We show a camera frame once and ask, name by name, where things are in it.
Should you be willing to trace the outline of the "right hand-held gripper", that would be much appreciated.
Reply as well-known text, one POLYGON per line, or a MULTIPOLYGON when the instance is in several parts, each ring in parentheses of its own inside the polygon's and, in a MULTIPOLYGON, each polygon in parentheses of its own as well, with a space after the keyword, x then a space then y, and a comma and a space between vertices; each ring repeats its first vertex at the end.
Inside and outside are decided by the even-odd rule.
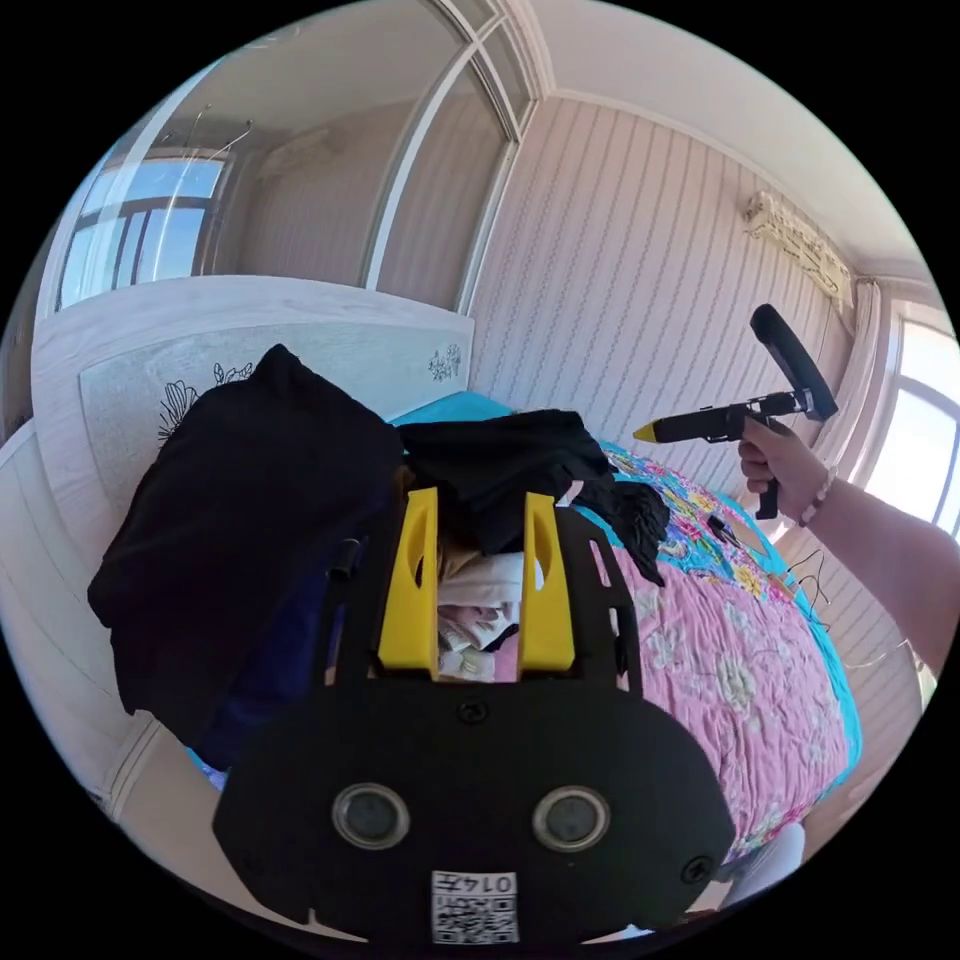
MULTIPOLYGON (((782 415, 816 414, 816 394, 812 390, 778 392, 754 398, 745 403, 710 407, 693 413, 674 415, 650 422, 633 433, 643 443, 673 444, 702 439, 709 443, 736 442, 742 438, 745 421, 756 420, 765 426, 786 428, 778 418, 782 415)), ((778 511, 778 488, 759 496, 757 517, 773 519, 778 511)))

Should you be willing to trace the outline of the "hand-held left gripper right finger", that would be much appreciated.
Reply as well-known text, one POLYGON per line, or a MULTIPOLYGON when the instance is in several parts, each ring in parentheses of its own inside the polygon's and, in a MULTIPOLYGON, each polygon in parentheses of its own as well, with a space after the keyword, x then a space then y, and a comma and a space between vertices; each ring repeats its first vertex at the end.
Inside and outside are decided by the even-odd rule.
POLYGON ((575 660, 573 622, 554 501, 529 493, 518 633, 520 673, 566 673, 575 660))

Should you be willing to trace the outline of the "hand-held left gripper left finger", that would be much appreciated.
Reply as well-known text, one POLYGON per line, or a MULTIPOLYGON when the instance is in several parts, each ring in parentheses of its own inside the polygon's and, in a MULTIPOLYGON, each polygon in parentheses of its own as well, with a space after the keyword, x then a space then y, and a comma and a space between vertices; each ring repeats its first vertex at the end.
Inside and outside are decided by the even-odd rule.
POLYGON ((438 678, 438 494, 410 492, 395 550, 377 656, 387 672, 438 678))

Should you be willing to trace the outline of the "person's right hand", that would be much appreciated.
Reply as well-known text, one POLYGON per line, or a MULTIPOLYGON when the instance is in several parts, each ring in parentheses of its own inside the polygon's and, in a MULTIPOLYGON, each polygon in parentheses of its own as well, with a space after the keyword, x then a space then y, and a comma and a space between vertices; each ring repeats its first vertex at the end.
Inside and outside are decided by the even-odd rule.
POLYGON ((738 445, 741 472, 750 492, 778 488, 778 511, 799 527, 809 525, 833 486, 836 471, 791 430, 748 419, 738 445))

